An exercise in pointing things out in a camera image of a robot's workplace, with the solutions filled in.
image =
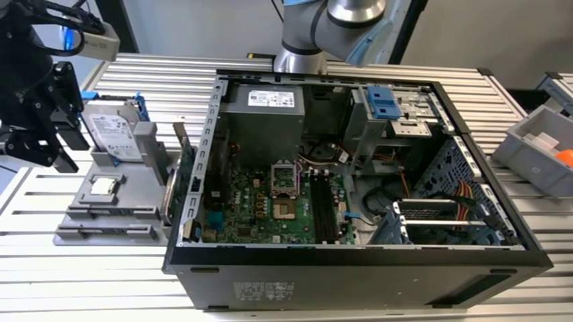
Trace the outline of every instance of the ram slot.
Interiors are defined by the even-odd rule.
[[[329,178],[321,174],[312,177],[312,200],[316,242],[334,244],[337,225],[333,194],[330,193]]]

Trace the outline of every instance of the white wall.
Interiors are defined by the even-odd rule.
[[[143,54],[246,58],[277,54],[282,22],[270,0],[125,0]]]
[[[488,67],[507,87],[573,72],[573,1],[431,0],[403,64]]]

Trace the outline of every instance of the gray storage bin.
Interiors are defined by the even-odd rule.
[[[541,106],[507,133],[493,159],[552,197],[573,196],[573,168],[555,157],[573,149],[573,120]]]

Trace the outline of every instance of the motherboard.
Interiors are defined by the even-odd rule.
[[[304,172],[290,164],[276,166],[233,171],[228,201],[216,223],[208,220],[204,241],[354,244],[352,222],[344,218],[349,201],[342,177]]]

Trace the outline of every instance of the aluminum profile table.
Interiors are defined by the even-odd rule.
[[[573,115],[573,74],[548,72],[537,89],[543,89]]]
[[[217,60],[122,54],[94,71],[85,89],[109,95],[141,91],[159,140],[177,147],[172,123],[185,121],[198,143],[216,69],[270,70],[269,60]],[[523,109],[492,76],[476,69],[330,63],[330,74],[440,81],[487,154]],[[266,311],[194,310],[177,277],[161,271],[162,247],[57,247],[53,236],[91,165],[70,152],[77,174],[25,168],[0,198],[0,321],[573,321],[573,199],[552,199],[493,163],[505,189],[556,267],[469,310]]]

